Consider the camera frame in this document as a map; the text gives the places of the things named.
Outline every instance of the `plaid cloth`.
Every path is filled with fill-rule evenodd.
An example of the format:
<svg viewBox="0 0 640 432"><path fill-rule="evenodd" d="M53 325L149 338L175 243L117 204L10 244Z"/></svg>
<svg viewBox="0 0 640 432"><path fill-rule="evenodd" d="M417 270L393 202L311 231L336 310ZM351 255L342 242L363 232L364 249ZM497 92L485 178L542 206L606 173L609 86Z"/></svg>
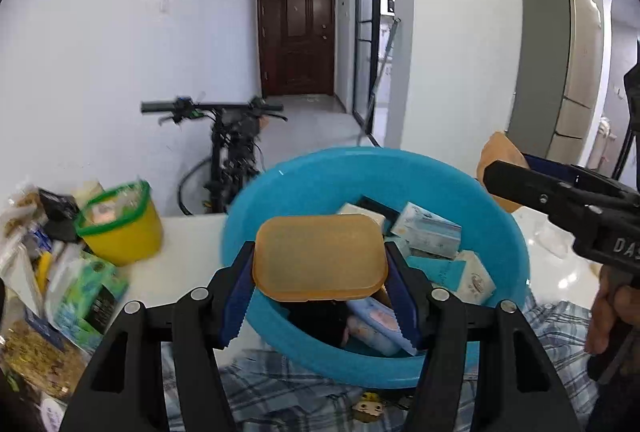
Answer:
<svg viewBox="0 0 640 432"><path fill-rule="evenodd" d="M586 373L583 350L590 312L569 302L536 306L529 292L523 311L564 383L581 423L593 410L596 384ZM170 428L184 430L175 385L171 347L162 347L164 398ZM361 423L351 407L363 388L341 385L295 365L273 350L249 350L220 369L220 377L238 429L242 432L396 432L406 412L387 405L380 420ZM456 432L471 428L476 372L465 374Z"/></svg>

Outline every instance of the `yellow and green bucket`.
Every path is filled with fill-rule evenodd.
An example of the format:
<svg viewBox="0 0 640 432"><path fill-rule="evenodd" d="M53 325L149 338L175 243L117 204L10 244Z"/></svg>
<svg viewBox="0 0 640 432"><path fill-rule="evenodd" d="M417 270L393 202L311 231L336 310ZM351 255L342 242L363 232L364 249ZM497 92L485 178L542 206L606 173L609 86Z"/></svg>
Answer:
<svg viewBox="0 0 640 432"><path fill-rule="evenodd" d="M149 183L140 182L142 194L136 209L123 214L115 221L87 225L84 213L93 205L108 201L121 190L134 187L136 184L120 185L89 200L75 222L76 233L87 243L94 255L116 266L126 266L153 256L162 246L162 224L151 200Z"/></svg>

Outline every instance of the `sliding glass door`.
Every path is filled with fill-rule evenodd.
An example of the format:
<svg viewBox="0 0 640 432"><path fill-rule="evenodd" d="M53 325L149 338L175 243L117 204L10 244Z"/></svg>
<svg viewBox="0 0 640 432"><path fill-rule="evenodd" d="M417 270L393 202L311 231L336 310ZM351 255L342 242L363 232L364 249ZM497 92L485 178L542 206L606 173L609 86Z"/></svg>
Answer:
<svg viewBox="0 0 640 432"><path fill-rule="evenodd" d="M372 105L371 102L374 100L373 87L383 62L393 10L394 0L356 0L353 115L374 144L383 144L386 126L386 110L382 113L380 102L376 105ZM381 92L386 96L386 101L388 101L389 76L390 71L385 69L381 89L386 90ZM384 118L384 126L375 123L376 114L378 122ZM376 137L372 134L374 125Z"/></svg>

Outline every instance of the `wooden door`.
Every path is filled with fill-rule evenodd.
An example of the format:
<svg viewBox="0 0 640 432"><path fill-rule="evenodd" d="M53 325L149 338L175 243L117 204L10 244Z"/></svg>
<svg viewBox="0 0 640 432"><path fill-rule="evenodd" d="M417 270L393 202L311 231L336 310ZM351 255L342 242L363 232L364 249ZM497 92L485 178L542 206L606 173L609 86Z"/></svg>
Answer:
<svg viewBox="0 0 640 432"><path fill-rule="evenodd" d="M334 94L335 0L258 0L262 95Z"/></svg>

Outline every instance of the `silver bolt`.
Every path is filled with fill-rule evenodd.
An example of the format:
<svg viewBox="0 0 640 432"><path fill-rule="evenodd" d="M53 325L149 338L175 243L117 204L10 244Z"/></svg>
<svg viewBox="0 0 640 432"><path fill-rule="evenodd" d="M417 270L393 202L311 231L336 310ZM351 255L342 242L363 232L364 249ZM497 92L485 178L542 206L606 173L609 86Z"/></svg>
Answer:
<svg viewBox="0 0 640 432"><path fill-rule="evenodd" d="M140 302L137 300L132 300L131 302L127 302L124 306L124 312L127 315L133 315L140 311Z"/></svg>
<svg viewBox="0 0 640 432"><path fill-rule="evenodd" d="M204 300L209 296L209 291L205 287L197 287L191 292L191 298L194 300Z"/></svg>
<svg viewBox="0 0 640 432"><path fill-rule="evenodd" d="M500 302L500 309L505 313L515 313L518 306L516 306L516 304L511 300L503 300Z"/></svg>
<svg viewBox="0 0 640 432"><path fill-rule="evenodd" d="M446 289L437 287L431 292L431 296L440 302L444 302L449 299L449 292Z"/></svg>

